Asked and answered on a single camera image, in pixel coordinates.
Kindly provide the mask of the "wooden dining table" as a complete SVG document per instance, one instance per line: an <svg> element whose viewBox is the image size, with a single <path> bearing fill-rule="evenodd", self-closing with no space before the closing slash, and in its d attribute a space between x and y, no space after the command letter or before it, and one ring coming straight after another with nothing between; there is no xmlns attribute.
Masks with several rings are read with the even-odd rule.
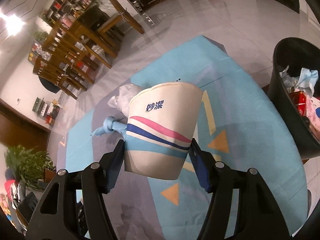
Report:
<svg viewBox="0 0 320 240"><path fill-rule="evenodd" d="M76 37L80 38L90 48L92 44L96 44L110 57L115 59L119 53L119 47L116 42L98 32L104 24L108 22L107 15L95 5L84 12L70 27L63 26L72 32ZM101 56L97 57L105 66L111 68L111 65Z"/></svg>

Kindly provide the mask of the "striped white paper cup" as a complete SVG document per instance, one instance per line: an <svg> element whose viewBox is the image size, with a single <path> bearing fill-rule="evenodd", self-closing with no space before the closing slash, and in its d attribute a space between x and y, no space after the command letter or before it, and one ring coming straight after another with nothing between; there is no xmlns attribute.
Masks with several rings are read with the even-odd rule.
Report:
<svg viewBox="0 0 320 240"><path fill-rule="evenodd" d="M139 92L130 101L125 134L125 171L176 180L191 146L202 90L167 82Z"/></svg>

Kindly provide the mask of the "blue patterned floor mat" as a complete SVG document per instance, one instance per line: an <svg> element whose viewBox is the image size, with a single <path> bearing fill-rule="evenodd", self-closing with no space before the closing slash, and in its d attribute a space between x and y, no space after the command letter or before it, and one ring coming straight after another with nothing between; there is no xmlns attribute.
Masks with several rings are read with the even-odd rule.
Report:
<svg viewBox="0 0 320 240"><path fill-rule="evenodd" d="M198 36L130 78L143 88L184 81L203 90L196 140L230 168L256 168L272 191L290 233L308 216L305 171L294 140L256 82L226 53ZM177 180L121 171L104 197L119 239L196 239L211 195L191 169Z"/></svg>

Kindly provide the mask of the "red cigarette box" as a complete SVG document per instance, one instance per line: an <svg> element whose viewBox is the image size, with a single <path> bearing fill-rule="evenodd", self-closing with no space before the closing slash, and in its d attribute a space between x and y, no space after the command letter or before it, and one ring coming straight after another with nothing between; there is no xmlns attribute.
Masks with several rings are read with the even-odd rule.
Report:
<svg viewBox="0 0 320 240"><path fill-rule="evenodd" d="M289 97L294 104L300 116L306 115L306 96L303 92L297 91L289 94Z"/></svg>

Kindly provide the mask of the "wooden chair front left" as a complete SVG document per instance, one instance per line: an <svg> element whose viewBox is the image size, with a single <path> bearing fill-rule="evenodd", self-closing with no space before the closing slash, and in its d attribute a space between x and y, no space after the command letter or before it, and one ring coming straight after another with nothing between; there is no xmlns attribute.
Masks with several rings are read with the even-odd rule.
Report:
<svg viewBox="0 0 320 240"><path fill-rule="evenodd" d="M65 68L62 69L45 60L42 56L38 56L36 58L33 74L49 81L75 100L78 97L68 89L69 86L76 90L87 90L81 82L84 81L84 79L75 70L73 70L70 65L67 64Z"/></svg>

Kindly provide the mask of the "light blue twisted cloth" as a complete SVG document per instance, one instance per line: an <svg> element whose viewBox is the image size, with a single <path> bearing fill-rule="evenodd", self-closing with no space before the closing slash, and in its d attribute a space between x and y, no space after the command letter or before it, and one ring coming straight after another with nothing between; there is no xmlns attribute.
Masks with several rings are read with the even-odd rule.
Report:
<svg viewBox="0 0 320 240"><path fill-rule="evenodd" d="M126 139L126 132L127 132L127 124L120 122L118 119L115 119L113 116L107 117L103 125L95 129L91 137L100 137L104 134L113 134L118 133L121 135L123 140Z"/></svg>

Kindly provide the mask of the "pink plastic bag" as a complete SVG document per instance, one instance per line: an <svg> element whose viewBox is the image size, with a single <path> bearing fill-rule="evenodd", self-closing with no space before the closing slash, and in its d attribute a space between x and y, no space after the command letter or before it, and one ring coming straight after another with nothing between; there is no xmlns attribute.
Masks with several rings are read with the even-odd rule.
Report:
<svg viewBox="0 0 320 240"><path fill-rule="evenodd" d="M306 113L309 120L309 128L314 136L319 140L320 136L320 118L319 118L319 100L306 95Z"/></svg>

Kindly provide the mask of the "potted green plant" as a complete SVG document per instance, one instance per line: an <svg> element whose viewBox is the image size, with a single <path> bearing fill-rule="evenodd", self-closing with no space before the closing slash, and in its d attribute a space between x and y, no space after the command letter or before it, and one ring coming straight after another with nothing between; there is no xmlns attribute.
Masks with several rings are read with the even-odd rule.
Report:
<svg viewBox="0 0 320 240"><path fill-rule="evenodd" d="M47 151L38 151L35 148L28 150L22 145L9 146L4 157L6 166L12 170L15 179L36 191L43 191L38 180L44 180L45 169L56 170Z"/></svg>

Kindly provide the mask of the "white plastic bag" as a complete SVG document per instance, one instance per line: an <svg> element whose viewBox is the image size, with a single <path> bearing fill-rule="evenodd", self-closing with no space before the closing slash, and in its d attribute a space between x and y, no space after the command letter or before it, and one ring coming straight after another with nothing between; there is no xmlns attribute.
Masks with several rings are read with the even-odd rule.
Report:
<svg viewBox="0 0 320 240"><path fill-rule="evenodd" d="M129 116L130 101L144 88L133 83L128 83L119 87L118 95L112 96L108 101L111 108L116 108L126 117Z"/></svg>

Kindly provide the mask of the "wooden chair by door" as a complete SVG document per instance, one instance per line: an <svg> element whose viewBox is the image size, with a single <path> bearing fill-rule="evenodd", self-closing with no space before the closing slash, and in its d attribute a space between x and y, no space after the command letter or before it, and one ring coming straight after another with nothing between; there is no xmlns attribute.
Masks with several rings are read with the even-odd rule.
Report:
<svg viewBox="0 0 320 240"><path fill-rule="evenodd" d="M118 2L118 0L109 0L111 4L114 6L118 14L128 22L136 31L140 34L144 34L145 31L143 27L130 15L130 13L122 7L122 5Z"/></svg>

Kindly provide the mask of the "brown interior door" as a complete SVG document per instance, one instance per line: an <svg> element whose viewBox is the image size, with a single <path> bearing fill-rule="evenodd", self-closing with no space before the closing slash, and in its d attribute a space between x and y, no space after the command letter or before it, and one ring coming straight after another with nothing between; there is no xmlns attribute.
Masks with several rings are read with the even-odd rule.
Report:
<svg viewBox="0 0 320 240"><path fill-rule="evenodd" d="M50 130L24 116L1 99L1 143L46 151Z"/></svg>

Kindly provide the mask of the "wall display shelf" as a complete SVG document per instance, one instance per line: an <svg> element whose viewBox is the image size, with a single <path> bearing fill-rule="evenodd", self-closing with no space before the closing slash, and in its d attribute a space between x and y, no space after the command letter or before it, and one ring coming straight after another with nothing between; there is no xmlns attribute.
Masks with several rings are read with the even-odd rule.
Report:
<svg viewBox="0 0 320 240"><path fill-rule="evenodd" d="M54 0L48 9L42 10L40 18L50 27L56 22L69 27L97 2L98 0Z"/></svg>

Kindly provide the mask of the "light blue face mask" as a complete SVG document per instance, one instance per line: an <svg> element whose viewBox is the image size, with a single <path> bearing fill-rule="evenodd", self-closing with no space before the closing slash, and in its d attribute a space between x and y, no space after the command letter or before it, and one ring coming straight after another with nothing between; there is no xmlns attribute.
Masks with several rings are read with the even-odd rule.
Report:
<svg viewBox="0 0 320 240"><path fill-rule="evenodd" d="M291 77L288 73L289 66L279 73L280 78L288 93L303 92L310 98L315 92L315 85L318 81L318 71L302 68L298 77Z"/></svg>

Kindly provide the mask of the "metal step rack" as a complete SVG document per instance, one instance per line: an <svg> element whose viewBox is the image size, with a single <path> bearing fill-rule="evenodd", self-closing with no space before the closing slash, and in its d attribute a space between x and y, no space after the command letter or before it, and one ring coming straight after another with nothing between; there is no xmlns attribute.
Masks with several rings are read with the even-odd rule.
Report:
<svg viewBox="0 0 320 240"><path fill-rule="evenodd" d="M143 18L143 20L151 27L155 26L154 21L148 16L148 14L145 13L143 10L143 5L140 0L128 0L134 9L140 14L140 16Z"/></svg>

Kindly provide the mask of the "stack of boxes by wall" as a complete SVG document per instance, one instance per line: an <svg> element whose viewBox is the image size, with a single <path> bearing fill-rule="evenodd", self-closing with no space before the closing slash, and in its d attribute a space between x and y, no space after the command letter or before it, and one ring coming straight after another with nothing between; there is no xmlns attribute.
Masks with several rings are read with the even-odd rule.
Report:
<svg viewBox="0 0 320 240"><path fill-rule="evenodd" d="M61 105L58 103L57 100L49 102L45 101L44 98L36 98L32 111L40 119L44 120L47 125L53 127L60 109Z"/></svg>

